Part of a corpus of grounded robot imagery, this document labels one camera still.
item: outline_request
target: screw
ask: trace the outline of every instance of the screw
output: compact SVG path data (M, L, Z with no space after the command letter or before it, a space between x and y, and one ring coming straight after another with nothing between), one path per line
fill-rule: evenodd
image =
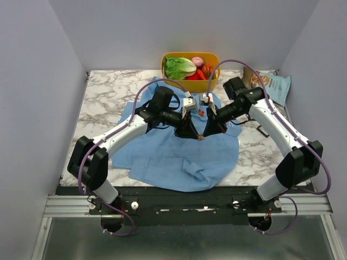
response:
M139 204L136 201L134 201L133 203L131 203L131 208L133 210L137 210L137 208L139 208Z
M237 210L239 207L240 207L240 203L237 200L234 200L233 201L233 208Z
M96 206L94 204L92 204L92 203L89 203L88 207L89 207L90 210L94 210L96 208Z
M279 200L275 200L274 205L279 209L282 206L282 203Z

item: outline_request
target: black mounting plate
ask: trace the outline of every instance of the black mounting plate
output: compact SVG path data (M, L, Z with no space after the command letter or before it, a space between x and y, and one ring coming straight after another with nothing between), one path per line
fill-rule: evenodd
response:
M233 207L233 201L241 202L250 195L254 187L214 187L200 192L178 192L157 187L117 187L122 194L121 202L125 212L136 226L151 225L248 225L248 213L281 212L270 202L254 211L251 208ZM131 203L137 202L137 210ZM114 211L95 201L96 208L91 215L114 215ZM125 218L125 225L130 223Z

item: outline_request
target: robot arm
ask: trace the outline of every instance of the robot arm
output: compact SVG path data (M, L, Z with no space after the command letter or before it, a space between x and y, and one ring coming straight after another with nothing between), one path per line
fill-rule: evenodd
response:
M87 159L82 170L82 183L98 197L108 204L117 205L118 191L107 180L108 158L116 151L136 137L146 134L160 123L173 126L175 136L180 138L198 139L198 132L191 121L190 111L196 108L195 99L186 94L181 113L173 111L176 108L169 107L174 92L166 87L159 87L153 98L143 106L135 110L131 122L129 116L124 122L108 132L98 135L93 139L85 136L79 138L68 164L68 171L78 178L78 173L83 157L98 141L104 140ZM106 136L120 130L112 137Z
M255 208L266 204L269 200L286 192L288 189L306 181L318 174L320 163L302 144L290 134L290 132L273 115L265 101L262 88L247 89L239 77L233 78L223 85L229 99L233 103L216 109L213 103L208 103L208 122L204 130L204 136L224 133L226 123L243 114L249 114L259 122L266 132L280 148L283 161L276 168L276 174L252 191L252 195L246 203ZM318 141L310 142L301 135L293 126L291 129L300 136L301 140L318 153L321 157L323 147Z

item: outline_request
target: green cabbage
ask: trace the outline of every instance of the green cabbage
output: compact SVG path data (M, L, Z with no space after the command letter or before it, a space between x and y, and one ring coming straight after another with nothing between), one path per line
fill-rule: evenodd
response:
M182 80L196 71L196 66L187 58L165 57L164 71L169 79Z

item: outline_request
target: white marble surface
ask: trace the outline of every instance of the white marble surface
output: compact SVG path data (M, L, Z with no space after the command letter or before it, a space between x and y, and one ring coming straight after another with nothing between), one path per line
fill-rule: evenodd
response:
M161 77L160 70L103 70L92 71L82 103L73 142L67 157L70 158L75 142L85 135L89 138L113 128L121 117L128 101L133 101L137 91L154 76ZM214 93L223 105L229 102L222 84L241 71L223 70ZM265 138L251 121L242 126L239 135L240 155L237 166L219 183L219 186L260 185L274 174L282 155L271 138ZM128 177L130 170L116 169L109 162L108 179L114 186L149 186ZM77 180L66 170L62 186L77 186Z

